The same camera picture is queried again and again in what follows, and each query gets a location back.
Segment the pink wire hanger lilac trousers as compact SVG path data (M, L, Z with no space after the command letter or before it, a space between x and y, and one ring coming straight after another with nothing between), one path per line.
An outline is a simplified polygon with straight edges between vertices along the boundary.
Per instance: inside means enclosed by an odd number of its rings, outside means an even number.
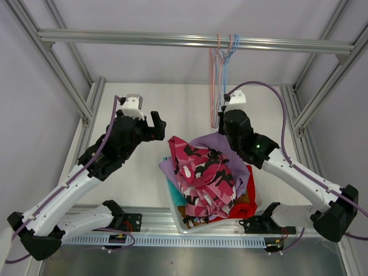
M216 61L217 61L217 63L216 63L216 80L215 80L215 100L216 100L216 128L218 127L218 125L219 125L219 117L218 117L218 108L219 108L219 87L218 87L218 82L219 82L219 74L220 74L220 72L221 72L221 70L220 70L220 54L221 54L221 48L219 49L219 51L218 51L218 56L217 56L217 59L216 59Z

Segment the red trousers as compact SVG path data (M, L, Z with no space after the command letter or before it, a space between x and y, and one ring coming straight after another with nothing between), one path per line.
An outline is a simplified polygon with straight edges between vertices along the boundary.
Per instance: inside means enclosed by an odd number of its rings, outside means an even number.
M222 219L247 219L255 214L255 185L251 166L230 170L227 165L216 163L203 172L211 197L209 221Z

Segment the blue wire hanger brown trousers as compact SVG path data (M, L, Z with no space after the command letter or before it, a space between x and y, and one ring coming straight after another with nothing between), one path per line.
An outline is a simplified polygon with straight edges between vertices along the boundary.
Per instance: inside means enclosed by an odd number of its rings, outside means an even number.
M222 64L226 65L228 64L231 56L237 51L239 46L240 38L238 34L230 34L229 35L229 47L228 49L221 50L221 57L222 57Z

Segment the pink wire hanger camouflage trousers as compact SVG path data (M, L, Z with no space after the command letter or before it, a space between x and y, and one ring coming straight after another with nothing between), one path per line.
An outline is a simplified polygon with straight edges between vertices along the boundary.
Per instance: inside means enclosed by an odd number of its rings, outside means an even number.
M209 49L209 96L210 96L210 126L216 128L216 100L215 100L215 80L216 80L216 59L220 49L221 38L217 36L217 46Z

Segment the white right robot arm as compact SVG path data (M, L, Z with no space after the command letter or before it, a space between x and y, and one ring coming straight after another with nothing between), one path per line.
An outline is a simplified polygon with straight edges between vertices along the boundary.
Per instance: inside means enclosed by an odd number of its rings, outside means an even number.
M249 117L239 109L222 110L219 132L244 162L284 181L302 194L309 205L271 203L262 214L262 227L276 232L280 227L314 229L325 239L339 242L358 213L358 190L341 187L284 156L272 139L254 132Z

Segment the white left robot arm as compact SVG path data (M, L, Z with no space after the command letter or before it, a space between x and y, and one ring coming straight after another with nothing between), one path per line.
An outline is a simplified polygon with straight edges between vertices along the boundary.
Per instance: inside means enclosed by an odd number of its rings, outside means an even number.
M90 190L119 170L142 142L162 141L166 122L151 112L153 126L147 119L126 116L118 110L103 134L80 156L65 180L27 212L13 212L7 221L28 255L40 261L52 256L64 242L84 233L128 228L127 216L120 205L106 200L97 208L76 216L69 209Z

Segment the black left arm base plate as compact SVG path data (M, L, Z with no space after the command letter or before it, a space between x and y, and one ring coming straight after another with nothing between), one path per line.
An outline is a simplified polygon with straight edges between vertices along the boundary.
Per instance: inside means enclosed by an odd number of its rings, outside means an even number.
M140 213L126 213L117 220L116 229L125 232L140 232L143 215Z

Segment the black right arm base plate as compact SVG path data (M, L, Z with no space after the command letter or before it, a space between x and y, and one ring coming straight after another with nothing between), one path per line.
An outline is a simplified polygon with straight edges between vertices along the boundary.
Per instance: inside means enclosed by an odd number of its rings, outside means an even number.
M247 234L290 234L295 235L295 227L280 227L270 217L252 216L239 221Z

